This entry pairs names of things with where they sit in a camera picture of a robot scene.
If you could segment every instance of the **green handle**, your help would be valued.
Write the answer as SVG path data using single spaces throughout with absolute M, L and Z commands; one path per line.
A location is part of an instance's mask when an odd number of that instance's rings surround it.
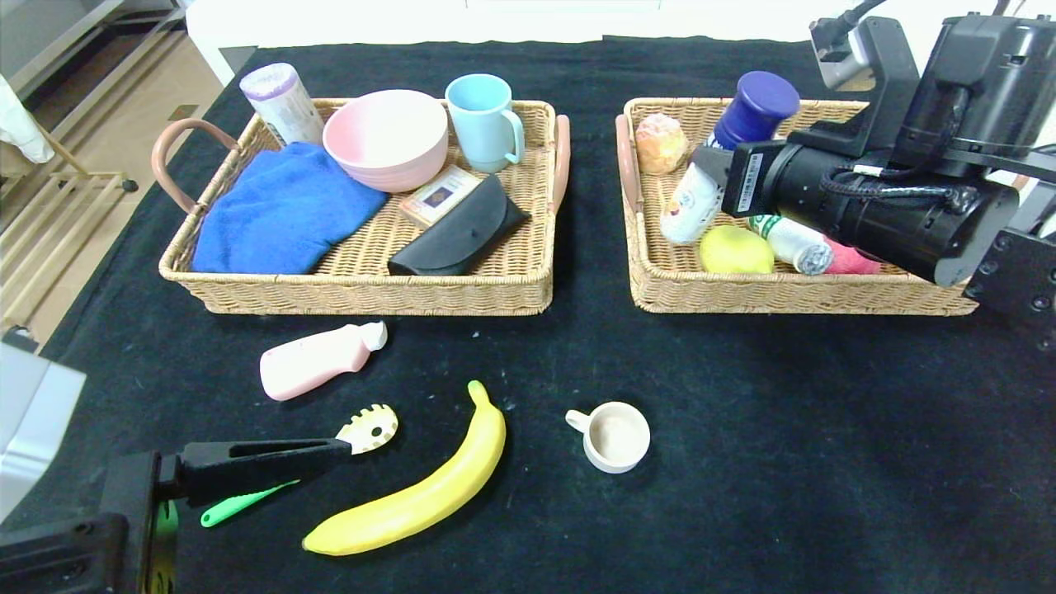
M 300 479 L 295 481 L 289 481 L 288 483 L 283 483 L 279 486 L 271 487 L 269 489 L 261 490 L 258 493 L 250 493 L 247 495 L 238 495 L 235 497 L 229 497 L 224 501 L 213 505 L 212 507 L 205 511 L 202 514 L 202 526 L 212 527 L 220 522 L 230 518 L 231 516 L 242 512 L 246 507 L 249 507 L 253 503 L 264 499 L 265 497 L 271 495 L 272 493 L 281 489 L 284 486 L 289 486 L 294 483 L 300 482 Z

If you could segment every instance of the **wicker basket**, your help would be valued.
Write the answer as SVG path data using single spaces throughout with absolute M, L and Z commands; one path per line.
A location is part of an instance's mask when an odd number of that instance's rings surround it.
M 800 275 L 777 262 L 769 275 L 703 272 L 696 246 L 674 245 L 660 234 L 663 199 L 675 191 L 685 172 L 683 163 L 664 175 L 640 175 L 634 130 L 645 116 L 665 113 L 678 119 L 697 146 L 708 138 L 730 99 L 638 98 L 627 101 L 616 118 L 620 182 L 630 294 L 643 310 L 654 313 L 754 314 L 910 314 L 964 315 L 976 308 L 960 296 L 963 286 L 943 289 L 905 271 L 884 264 L 879 275 Z M 846 120 L 865 104 L 803 101 L 779 134 L 805 128 L 818 119 Z M 719 212 L 713 225 L 744 225 Z
M 328 118 L 348 99 L 315 99 Z M 471 275 L 389 276 L 389 258 L 421 231 L 398 208 L 394 194 L 359 230 L 335 246 L 307 275 L 241 275 L 190 272 L 202 221 L 259 151 L 279 148 L 258 115 L 235 143 L 211 124 L 184 119 L 171 125 L 154 146 L 159 185 L 188 212 L 162 256 L 162 276 L 184 285 L 206 309 L 219 314 L 372 314 L 520 316 L 539 314 L 550 304 L 553 285 L 555 216 L 568 179 L 568 118 L 554 117 L 543 101 L 514 101 L 525 129 L 525 154 L 518 165 L 498 173 L 510 199 L 531 219 L 506 238 Z M 197 202 L 188 198 L 165 171 L 165 155 L 188 128 L 202 128 L 230 152 Z M 447 164 L 469 170 L 453 130 Z M 483 174 L 474 172 L 478 177 Z

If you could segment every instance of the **pink cloth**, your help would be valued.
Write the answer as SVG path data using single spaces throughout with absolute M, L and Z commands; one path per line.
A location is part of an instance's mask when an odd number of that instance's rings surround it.
M 874 275 L 880 272 L 880 262 L 870 260 L 857 253 L 853 247 L 847 247 L 829 238 L 825 242 L 832 247 L 832 265 L 825 271 L 827 275 Z

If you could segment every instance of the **blue towel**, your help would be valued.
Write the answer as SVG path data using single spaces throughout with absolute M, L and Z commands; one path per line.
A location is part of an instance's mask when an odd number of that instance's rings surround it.
M 356 231 L 385 193 L 353 180 L 322 147 L 261 151 L 202 223 L 191 270 L 306 274 Z

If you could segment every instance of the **white bottle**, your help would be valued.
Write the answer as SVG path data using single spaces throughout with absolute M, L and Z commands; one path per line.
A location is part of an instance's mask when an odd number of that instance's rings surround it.
M 774 256 L 805 275 L 819 275 L 832 265 L 832 247 L 825 236 L 777 215 L 756 215 L 748 227 L 767 240 Z
M 280 145 L 322 146 L 323 118 L 294 67 L 278 62 L 259 68 L 245 75 L 239 88 Z
M 261 355 L 264 393 L 276 401 L 288 401 L 339 373 L 355 373 L 388 341 L 385 322 L 376 321 L 350 323 L 279 345 Z
M 660 214 L 660 233 L 672 243 L 695 243 L 721 204 L 718 184 L 691 163 Z

